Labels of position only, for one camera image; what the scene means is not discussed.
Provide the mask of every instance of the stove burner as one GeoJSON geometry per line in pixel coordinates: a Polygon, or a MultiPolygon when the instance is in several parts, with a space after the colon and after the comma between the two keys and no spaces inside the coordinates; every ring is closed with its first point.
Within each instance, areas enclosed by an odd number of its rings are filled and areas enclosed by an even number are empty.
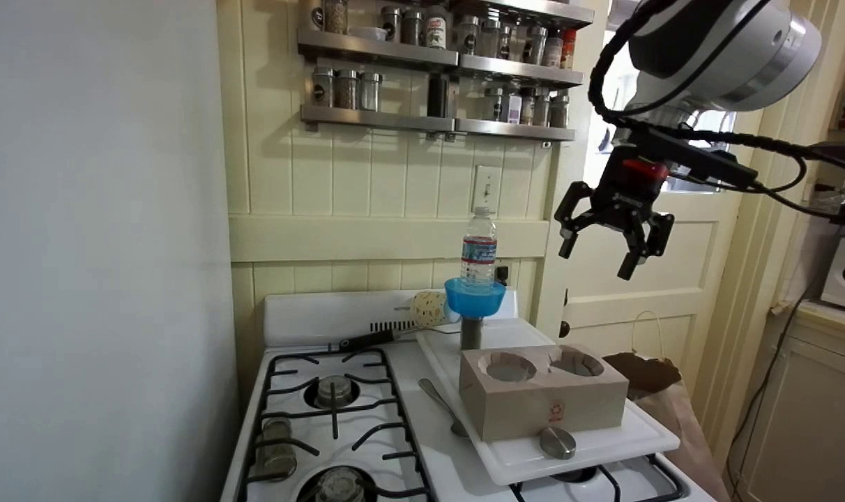
{"type": "Polygon", "coordinates": [[[309,407],[347,407],[351,402],[358,402],[361,396],[361,385],[347,378],[347,375],[323,375],[323,378],[312,378],[303,402],[309,407]]]}
{"type": "Polygon", "coordinates": [[[581,469],[581,471],[563,471],[563,473],[554,473],[554,480],[561,481],[592,481],[598,477],[598,469],[581,469]]]}
{"type": "Polygon", "coordinates": [[[299,502],[377,502],[377,484],[354,465],[334,465],[309,477],[299,502]]]}

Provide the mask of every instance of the kitchen counter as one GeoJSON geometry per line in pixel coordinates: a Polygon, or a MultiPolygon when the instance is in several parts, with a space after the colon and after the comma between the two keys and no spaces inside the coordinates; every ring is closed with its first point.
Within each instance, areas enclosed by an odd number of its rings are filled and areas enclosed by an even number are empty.
{"type": "Polygon", "coordinates": [[[798,319],[845,339],[845,310],[804,301],[798,310],[798,319]]]}

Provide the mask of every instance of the wooden block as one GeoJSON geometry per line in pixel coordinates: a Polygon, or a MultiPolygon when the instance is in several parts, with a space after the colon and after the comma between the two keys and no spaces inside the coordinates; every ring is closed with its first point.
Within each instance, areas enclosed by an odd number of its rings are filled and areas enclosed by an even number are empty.
{"type": "Polygon", "coordinates": [[[460,398],[482,441],[528,437],[554,423],[568,431],[621,423],[627,378],[571,345],[465,352],[460,398]]]}

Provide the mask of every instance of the white beadboard wall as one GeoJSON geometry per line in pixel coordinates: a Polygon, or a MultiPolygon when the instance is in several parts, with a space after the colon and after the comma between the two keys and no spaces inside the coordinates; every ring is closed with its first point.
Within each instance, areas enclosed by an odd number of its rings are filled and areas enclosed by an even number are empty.
{"type": "MultiPolygon", "coordinates": [[[[568,176],[559,159],[575,147],[338,124],[308,131],[295,116],[309,75],[295,50],[299,0],[217,0],[217,21],[243,392],[263,354],[266,294],[439,286],[454,276],[474,163],[503,170],[499,254],[532,319],[554,230],[554,180],[568,176]]],[[[602,27],[584,29],[581,46],[600,46],[600,36],[602,27]]],[[[382,98],[387,112],[425,112],[426,71],[387,70],[382,98]]]]}

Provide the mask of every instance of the white cabinet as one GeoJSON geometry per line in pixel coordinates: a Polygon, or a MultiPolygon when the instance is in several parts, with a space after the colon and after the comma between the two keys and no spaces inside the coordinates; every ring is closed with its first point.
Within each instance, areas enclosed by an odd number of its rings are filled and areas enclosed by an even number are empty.
{"type": "Polygon", "coordinates": [[[845,315],[815,304],[800,310],[757,418],[740,490],[759,502],[845,502],[845,315]]]}

